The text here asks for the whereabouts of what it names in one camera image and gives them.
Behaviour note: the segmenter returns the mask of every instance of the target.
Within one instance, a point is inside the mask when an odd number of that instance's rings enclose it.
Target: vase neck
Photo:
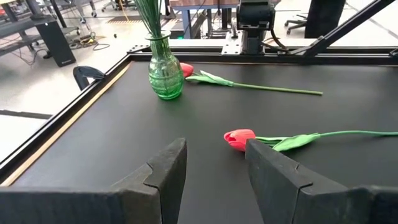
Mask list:
[[[150,49],[153,57],[166,57],[171,54],[169,47],[169,38],[161,40],[151,40]]]

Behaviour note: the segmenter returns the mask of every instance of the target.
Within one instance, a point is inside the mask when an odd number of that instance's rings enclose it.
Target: glass vase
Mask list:
[[[163,100],[171,100],[182,92],[183,75],[180,62],[169,47],[170,32],[162,32],[162,37],[150,40],[152,58],[149,63],[149,82],[152,89]]]

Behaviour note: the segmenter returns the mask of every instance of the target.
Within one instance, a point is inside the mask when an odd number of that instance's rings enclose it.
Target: green stem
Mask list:
[[[398,132],[380,132],[380,131],[335,131],[331,133],[320,134],[321,137],[334,136],[339,134],[371,134],[376,136],[398,136]]]
[[[257,85],[248,85],[248,84],[242,84],[242,83],[234,83],[234,86],[244,87],[244,88],[255,88],[255,89],[259,89],[259,90],[283,91],[283,92],[289,92],[289,93],[303,93],[303,94],[318,95],[318,96],[323,95],[323,92],[320,92],[320,91],[293,90],[293,89],[288,89],[288,88],[257,86]]]

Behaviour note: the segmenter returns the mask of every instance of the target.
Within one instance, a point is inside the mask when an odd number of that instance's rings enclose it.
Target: red tulip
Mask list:
[[[254,131],[250,129],[238,129],[224,134],[225,141],[234,149],[242,152],[246,151],[246,141],[255,138]]]
[[[180,63],[181,69],[182,69],[182,74],[184,75],[184,78],[190,77],[193,73],[193,66],[189,65],[187,63]]]

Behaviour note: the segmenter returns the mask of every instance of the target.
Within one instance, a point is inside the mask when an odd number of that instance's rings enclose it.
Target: tulip flower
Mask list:
[[[235,146],[238,145],[237,143],[231,144],[228,137],[229,133],[234,133],[235,131],[230,131],[224,135],[224,139],[228,141],[229,145]],[[379,131],[336,131],[336,132],[331,132],[331,133],[313,133],[313,134],[299,134],[293,137],[274,137],[274,138],[269,138],[269,137],[260,137],[260,136],[255,136],[254,138],[250,136],[250,138],[247,139],[257,139],[264,144],[268,145],[269,147],[275,149],[276,151],[287,151],[289,149],[294,149],[298,148],[300,146],[304,146],[310,142],[313,142],[321,137],[327,137],[327,136],[336,136],[336,135],[341,135],[341,134],[367,134],[367,135],[373,135],[373,136],[398,136],[398,132],[379,132]],[[239,138],[239,142],[242,142],[243,138],[245,135],[241,135]],[[234,147],[235,149],[239,151],[245,151],[244,147],[246,147],[246,142],[244,142],[244,146],[242,144],[239,145],[239,148]]]
[[[193,73],[193,66],[189,65],[187,63],[180,63],[181,69],[182,69],[182,74],[184,78],[187,78],[192,75]]]
[[[242,152],[246,150],[246,141],[255,138],[254,131],[250,129],[239,129],[224,134],[225,141],[234,149]]]
[[[283,91],[283,92],[289,92],[289,93],[303,93],[303,94],[318,95],[318,96],[322,96],[322,94],[323,94],[320,91],[294,90],[294,89],[288,89],[288,88],[277,88],[277,87],[235,83],[235,82],[226,80],[224,78],[218,77],[216,75],[212,75],[212,74],[210,74],[208,72],[204,72],[204,71],[200,71],[199,74],[193,72],[193,74],[194,75],[190,75],[189,77],[186,77],[185,80],[190,81],[190,82],[207,82],[207,83],[213,83],[213,84],[217,84],[217,85],[224,85],[224,86],[230,86],[230,87],[254,88],[254,89],[259,89],[259,90]]]

